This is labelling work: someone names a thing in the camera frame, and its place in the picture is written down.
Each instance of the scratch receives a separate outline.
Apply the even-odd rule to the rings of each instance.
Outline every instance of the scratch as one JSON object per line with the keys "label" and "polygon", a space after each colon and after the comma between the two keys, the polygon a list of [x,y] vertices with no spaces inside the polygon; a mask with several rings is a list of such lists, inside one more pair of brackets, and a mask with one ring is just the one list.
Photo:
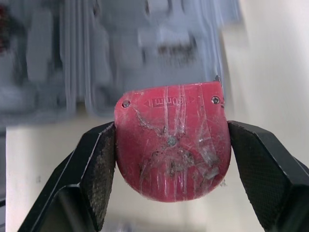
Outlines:
{"label": "scratch", "polygon": [[187,199],[187,177],[188,177],[188,169],[186,168],[183,172],[184,177],[183,177],[183,193],[185,195],[185,198]]}
{"label": "scratch", "polygon": [[145,153],[146,153],[148,143],[149,143],[149,139],[147,139],[147,142],[146,142],[146,146],[145,146],[145,149],[144,149],[144,155],[145,155]]}
{"label": "scratch", "polygon": [[157,128],[157,127],[154,127],[149,122],[147,122],[145,119],[143,119],[142,116],[140,115],[140,112],[137,109],[135,109],[134,107],[133,107],[133,109],[135,110],[137,118],[139,119],[141,125],[148,128],[148,129],[154,130],[156,132],[156,134],[158,136],[160,136],[160,133],[161,133],[160,129]]}
{"label": "scratch", "polygon": [[165,119],[165,128],[166,132],[165,135],[166,137],[169,136],[169,110],[168,110],[168,94],[169,94],[169,87],[165,87],[164,91],[164,119]]}
{"label": "scratch", "polygon": [[144,165],[143,170],[140,173],[140,193],[143,193],[142,184],[143,184],[143,181],[144,181],[144,172],[145,172],[146,166],[147,165]]}
{"label": "scratch", "polygon": [[164,178],[164,193],[165,193],[165,196],[167,197],[168,196],[168,180],[167,178]]}
{"label": "scratch", "polygon": [[[209,129],[208,124],[207,124],[208,119],[207,119],[207,113],[206,113],[206,108],[205,108],[204,94],[203,94],[203,90],[202,90],[201,86],[200,86],[200,94],[201,94],[201,98],[202,98],[201,104],[204,108],[204,112],[202,112],[202,110],[201,110],[202,107],[200,107],[200,112],[201,112],[201,114],[204,114],[204,116],[202,117],[203,121],[202,121],[202,126],[201,126],[200,132],[199,132],[198,143],[199,143],[199,140],[203,139],[203,137],[206,137],[206,138],[211,137],[210,129]],[[214,147],[213,139],[210,140],[209,144],[210,144],[210,148],[204,147],[204,146],[201,147],[199,145],[199,152],[201,153],[201,156],[203,157],[203,159],[206,163],[209,163],[210,160],[213,158],[213,157],[210,157],[210,156],[217,157],[217,151],[216,151],[216,148]]]}
{"label": "scratch", "polygon": [[177,197],[177,182],[178,182],[178,173],[174,177],[174,200],[176,201]]}
{"label": "scratch", "polygon": [[181,106],[182,108],[182,115],[181,115],[181,125],[180,125],[180,131],[181,133],[185,133],[185,118],[186,118],[186,108],[187,108],[187,99],[184,91],[184,86],[182,88],[182,96],[183,96],[183,105]]}
{"label": "scratch", "polygon": [[176,110],[176,114],[175,114],[175,133],[174,136],[176,136],[176,134],[178,133],[178,127],[179,127],[179,113],[180,113],[180,109],[181,109],[181,87],[179,87],[179,98],[178,98],[178,103],[177,103],[177,110]]}

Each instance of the white surface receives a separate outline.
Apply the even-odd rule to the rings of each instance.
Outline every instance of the white surface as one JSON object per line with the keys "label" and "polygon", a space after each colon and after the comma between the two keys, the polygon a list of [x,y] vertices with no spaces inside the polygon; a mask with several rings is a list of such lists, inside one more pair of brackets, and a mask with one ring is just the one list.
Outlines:
{"label": "white surface", "polygon": [[[275,133],[309,166],[309,1],[241,0],[247,32],[224,32],[231,88],[228,119]],[[59,125],[7,132],[6,228],[15,232],[53,169],[89,128],[106,122],[80,115]],[[107,218],[132,218],[201,232],[262,232],[239,179],[235,159],[228,187],[186,203],[142,198],[116,171]]]}

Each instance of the red plastic object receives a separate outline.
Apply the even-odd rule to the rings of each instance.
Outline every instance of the red plastic object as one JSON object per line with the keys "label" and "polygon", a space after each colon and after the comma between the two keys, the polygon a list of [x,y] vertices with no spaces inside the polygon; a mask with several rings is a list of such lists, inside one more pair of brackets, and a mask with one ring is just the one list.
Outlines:
{"label": "red plastic object", "polygon": [[223,180],[231,144],[219,82],[125,94],[115,108],[117,164],[126,182],[160,202],[202,197]]}

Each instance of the gray case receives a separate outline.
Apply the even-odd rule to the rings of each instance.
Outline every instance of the gray case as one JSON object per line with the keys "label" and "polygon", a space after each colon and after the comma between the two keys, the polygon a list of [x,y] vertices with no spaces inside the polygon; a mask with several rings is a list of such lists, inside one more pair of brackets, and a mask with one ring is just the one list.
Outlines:
{"label": "gray case", "polygon": [[0,126],[112,116],[124,92],[224,80],[237,0],[7,0],[25,33],[0,55]]}

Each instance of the screw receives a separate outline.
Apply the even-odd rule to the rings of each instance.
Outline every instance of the screw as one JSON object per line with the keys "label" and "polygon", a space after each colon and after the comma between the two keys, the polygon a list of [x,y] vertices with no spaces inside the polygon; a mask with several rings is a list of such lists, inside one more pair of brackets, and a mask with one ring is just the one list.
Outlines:
{"label": "screw", "polygon": [[169,146],[175,146],[177,143],[177,139],[175,137],[169,137],[168,139],[168,145]]}
{"label": "screw", "polygon": [[215,105],[219,104],[220,103],[220,98],[218,98],[217,96],[214,96],[212,99],[211,99],[212,103],[214,103]]}
{"label": "screw", "polygon": [[131,102],[128,101],[128,100],[125,100],[125,101],[122,103],[122,107],[124,107],[124,108],[128,108],[130,105],[131,105]]}

